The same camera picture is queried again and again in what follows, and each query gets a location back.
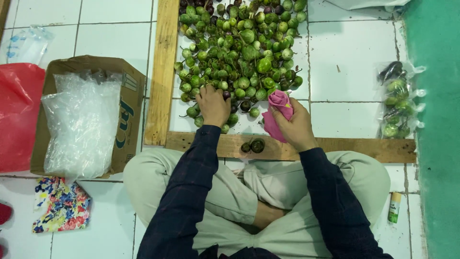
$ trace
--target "floral cloth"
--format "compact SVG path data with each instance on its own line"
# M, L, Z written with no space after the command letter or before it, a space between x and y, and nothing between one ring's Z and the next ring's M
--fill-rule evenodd
M84 229L89 221L91 197L77 184L65 185L64 178L37 179L36 209L47 207L46 213L32 225L33 233Z

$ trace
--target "person's right hand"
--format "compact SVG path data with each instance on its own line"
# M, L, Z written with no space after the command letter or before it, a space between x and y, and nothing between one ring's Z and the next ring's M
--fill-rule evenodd
M289 98L294 114L288 121L281 112L270 106L271 114L276 120L283 137L293 145L298 152L319 147L311 128L311 117L307 109L296 99Z

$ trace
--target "dark sleeve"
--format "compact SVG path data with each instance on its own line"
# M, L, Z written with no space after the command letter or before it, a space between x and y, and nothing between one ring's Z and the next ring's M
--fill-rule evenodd
M311 206L326 247L335 259L391 259L379 247L361 204L340 168L317 147L300 154Z
M217 172L220 128L204 125L172 172L158 209L144 234L138 259L198 258L192 249L195 225L203 220L204 203Z

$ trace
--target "clear plastic bag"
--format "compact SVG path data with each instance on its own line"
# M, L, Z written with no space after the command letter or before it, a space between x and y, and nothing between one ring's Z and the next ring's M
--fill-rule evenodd
M417 120L417 114L424 110L425 104L417 105L413 101L426 95L425 90L415 89L413 81L413 77L423 71L425 67L415 68L411 63L399 61L377 66L382 138L405 138L425 126Z
M38 65L54 34L40 26L30 26L14 35L6 53L9 63L32 63Z
M41 98L51 134L45 173L64 173L66 183L101 176L110 169L121 81L98 85L74 73L55 78L58 93Z

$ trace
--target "green wall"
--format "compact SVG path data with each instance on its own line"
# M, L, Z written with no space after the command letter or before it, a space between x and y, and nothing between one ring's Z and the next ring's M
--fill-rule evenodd
M420 194L431 259L460 258L460 0L412 0L405 14L409 57L427 70L418 134Z

